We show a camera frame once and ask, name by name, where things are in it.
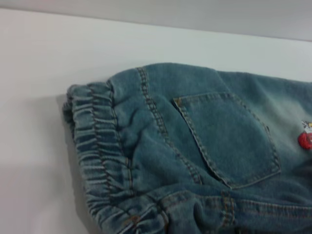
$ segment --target embroidered cartoon patch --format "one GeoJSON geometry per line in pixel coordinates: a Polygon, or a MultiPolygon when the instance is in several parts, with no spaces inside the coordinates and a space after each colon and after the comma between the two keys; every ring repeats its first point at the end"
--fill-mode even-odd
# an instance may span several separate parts
{"type": "Polygon", "coordinates": [[[312,122],[302,121],[304,131],[298,137],[299,145],[306,149],[312,149],[312,122]]]}

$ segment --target back pocket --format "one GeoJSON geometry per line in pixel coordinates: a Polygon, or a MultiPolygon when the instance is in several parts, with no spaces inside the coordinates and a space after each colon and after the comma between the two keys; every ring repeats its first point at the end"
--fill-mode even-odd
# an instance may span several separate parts
{"type": "Polygon", "coordinates": [[[208,168],[230,188],[280,172],[269,128],[236,95],[203,94],[174,102],[208,168]]]}

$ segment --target jeans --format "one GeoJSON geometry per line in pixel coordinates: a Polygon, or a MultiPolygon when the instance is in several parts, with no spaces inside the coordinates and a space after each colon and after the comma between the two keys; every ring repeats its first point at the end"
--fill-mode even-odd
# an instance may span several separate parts
{"type": "Polygon", "coordinates": [[[67,97],[103,233],[312,233],[312,83],[165,63],[67,97]]]}

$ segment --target white surface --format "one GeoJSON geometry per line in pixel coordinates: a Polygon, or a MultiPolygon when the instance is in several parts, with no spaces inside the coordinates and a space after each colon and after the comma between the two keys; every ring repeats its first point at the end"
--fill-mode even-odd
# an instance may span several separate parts
{"type": "Polygon", "coordinates": [[[0,233],[97,233],[62,124],[66,89],[166,61],[312,80],[309,42],[0,9],[0,233]]]}
{"type": "Polygon", "coordinates": [[[0,0],[0,7],[312,40],[311,0],[0,0]]]}

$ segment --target white table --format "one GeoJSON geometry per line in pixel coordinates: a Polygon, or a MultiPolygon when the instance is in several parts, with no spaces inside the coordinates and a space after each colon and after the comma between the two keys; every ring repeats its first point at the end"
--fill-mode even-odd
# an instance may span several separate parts
{"type": "Polygon", "coordinates": [[[312,81],[311,42],[0,9],[0,233],[99,233],[62,123],[64,94],[166,61],[312,81]]]}

